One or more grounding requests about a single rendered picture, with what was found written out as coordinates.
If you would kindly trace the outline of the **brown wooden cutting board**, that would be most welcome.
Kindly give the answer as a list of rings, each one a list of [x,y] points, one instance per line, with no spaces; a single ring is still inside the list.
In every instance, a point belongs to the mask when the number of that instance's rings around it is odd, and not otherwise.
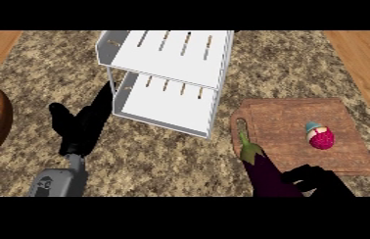
[[[337,98],[244,99],[229,118],[232,147],[240,154],[237,119],[279,171],[307,164],[337,175],[370,176],[370,153],[346,107]],[[334,143],[315,149],[306,140],[309,121],[327,126]]]

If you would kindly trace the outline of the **dark purple eggplant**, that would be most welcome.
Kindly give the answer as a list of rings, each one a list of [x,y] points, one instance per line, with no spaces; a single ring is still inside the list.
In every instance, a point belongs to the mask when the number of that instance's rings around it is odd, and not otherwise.
[[[250,139],[247,122],[243,119],[237,119],[235,123],[240,141],[238,159],[251,183],[253,196],[257,198],[302,197],[302,193],[294,185],[281,181],[281,172],[260,145]]]

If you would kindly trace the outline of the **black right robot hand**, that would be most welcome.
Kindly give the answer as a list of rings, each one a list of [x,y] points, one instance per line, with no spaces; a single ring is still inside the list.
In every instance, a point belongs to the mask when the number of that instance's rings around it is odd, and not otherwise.
[[[281,181],[291,183],[300,192],[312,191],[312,198],[353,198],[331,170],[302,165],[281,173]]]

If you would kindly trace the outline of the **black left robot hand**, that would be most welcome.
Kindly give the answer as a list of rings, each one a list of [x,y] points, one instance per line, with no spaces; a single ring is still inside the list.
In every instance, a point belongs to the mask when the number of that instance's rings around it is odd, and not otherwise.
[[[58,155],[75,154],[80,157],[94,150],[106,121],[111,111],[110,84],[106,83],[92,100],[76,115],[72,115],[60,103],[48,105],[51,128],[60,135]]]

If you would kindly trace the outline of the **brown wooden round object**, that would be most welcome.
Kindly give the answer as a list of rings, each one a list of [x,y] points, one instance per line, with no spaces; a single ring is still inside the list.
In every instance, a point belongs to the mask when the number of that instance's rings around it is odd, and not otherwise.
[[[2,144],[13,123],[13,107],[5,93],[0,90],[0,145]]]

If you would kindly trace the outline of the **white tiered basket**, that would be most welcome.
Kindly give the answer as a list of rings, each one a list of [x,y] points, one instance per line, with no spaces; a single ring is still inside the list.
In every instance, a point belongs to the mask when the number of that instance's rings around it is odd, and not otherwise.
[[[125,71],[111,114],[207,138],[231,56],[229,30],[106,30],[98,64]]]

